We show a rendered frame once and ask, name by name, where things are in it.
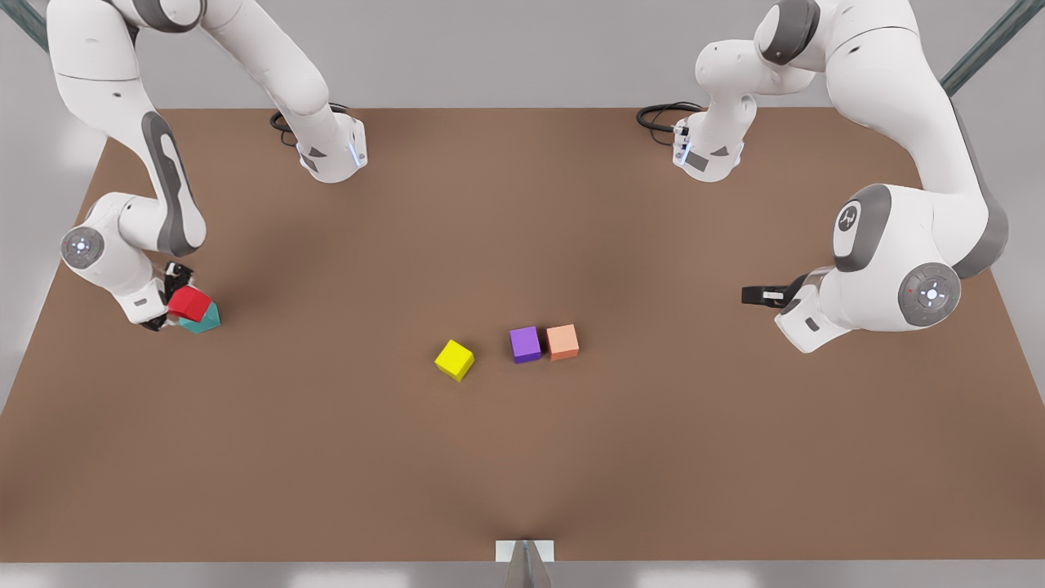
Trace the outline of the teal blue wooden cube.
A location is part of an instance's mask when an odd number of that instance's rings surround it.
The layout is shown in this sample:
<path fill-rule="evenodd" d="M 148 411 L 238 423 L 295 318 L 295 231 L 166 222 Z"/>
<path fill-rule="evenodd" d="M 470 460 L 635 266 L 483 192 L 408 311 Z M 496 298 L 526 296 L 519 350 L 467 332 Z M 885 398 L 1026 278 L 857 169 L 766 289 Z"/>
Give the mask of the teal blue wooden cube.
<path fill-rule="evenodd" d="M 213 328 L 220 326 L 219 306 L 212 301 L 201 320 L 193 321 L 187 317 L 180 317 L 178 324 L 187 331 L 195 332 L 195 334 L 213 330 Z"/>

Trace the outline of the yellow wooden cube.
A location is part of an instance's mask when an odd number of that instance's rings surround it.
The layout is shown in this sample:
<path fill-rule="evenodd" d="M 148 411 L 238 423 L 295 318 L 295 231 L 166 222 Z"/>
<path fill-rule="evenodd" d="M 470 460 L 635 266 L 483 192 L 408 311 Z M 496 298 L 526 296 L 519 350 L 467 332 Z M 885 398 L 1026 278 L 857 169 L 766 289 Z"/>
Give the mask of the yellow wooden cube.
<path fill-rule="evenodd" d="M 434 364 L 456 382 L 460 382 L 474 364 L 474 359 L 473 351 L 458 342 L 448 340 L 434 359 Z"/>

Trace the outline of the orange wooden cube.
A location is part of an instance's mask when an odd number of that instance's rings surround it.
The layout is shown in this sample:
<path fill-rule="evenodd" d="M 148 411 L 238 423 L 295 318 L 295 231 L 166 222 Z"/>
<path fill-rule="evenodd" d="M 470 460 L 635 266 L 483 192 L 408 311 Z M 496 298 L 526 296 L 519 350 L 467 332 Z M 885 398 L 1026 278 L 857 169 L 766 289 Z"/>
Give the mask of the orange wooden cube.
<path fill-rule="evenodd" d="M 548 342 L 552 361 L 574 358 L 579 354 L 580 346 L 574 324 L 548 328 L 545 342 Z"/>

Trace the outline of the purple wooden cube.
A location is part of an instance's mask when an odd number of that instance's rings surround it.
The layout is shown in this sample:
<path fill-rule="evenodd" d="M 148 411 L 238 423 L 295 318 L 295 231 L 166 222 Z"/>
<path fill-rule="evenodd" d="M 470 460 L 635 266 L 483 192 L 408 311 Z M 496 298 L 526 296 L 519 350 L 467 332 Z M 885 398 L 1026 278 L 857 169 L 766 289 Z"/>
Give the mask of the purple wooden cube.
<path fill-rule="evenodd" d="M 540 359 L 542 349 L 535 325 L 518 328 L 518 330 L 511 330 L 509 332 L 509 339 L 515 364 Z"/>

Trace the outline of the red wooden cube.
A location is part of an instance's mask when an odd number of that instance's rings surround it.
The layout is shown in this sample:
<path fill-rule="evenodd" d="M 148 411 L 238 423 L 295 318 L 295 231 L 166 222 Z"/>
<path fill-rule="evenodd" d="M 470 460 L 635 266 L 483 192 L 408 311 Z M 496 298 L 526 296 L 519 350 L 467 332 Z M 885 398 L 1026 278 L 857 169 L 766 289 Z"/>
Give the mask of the red wooden cube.
<path fill-rule="evenodd" d="M 171 293 L 167 302 L 167 311 L 176 317 L 201 323 L 211 305 L 211 297 L 186 284 Z"/>

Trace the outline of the silver frame post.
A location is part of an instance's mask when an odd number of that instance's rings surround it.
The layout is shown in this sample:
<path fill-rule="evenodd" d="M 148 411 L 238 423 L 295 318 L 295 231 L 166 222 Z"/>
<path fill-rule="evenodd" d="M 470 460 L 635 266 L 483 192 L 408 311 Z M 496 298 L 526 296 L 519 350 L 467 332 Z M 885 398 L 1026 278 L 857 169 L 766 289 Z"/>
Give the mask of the silver frame post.
<path fill-rule="evenodd" d="M 42 51 L 49 52 L 46 20 L 29 0 L 0 0 L 0 11 L 4 11 Z"/>
<path fill-rule="evenodd" d="M 496 562 L 508 563 L 505 588 L 553 588 L 545 563 L 555 561 L 553 540 L 497 540 Z"/>
<path fill-rule="evenodd" d="M 955 96 L 1041 10 L 1045 0 L 1015 0 L 940 79 L 947 96 Z"/>

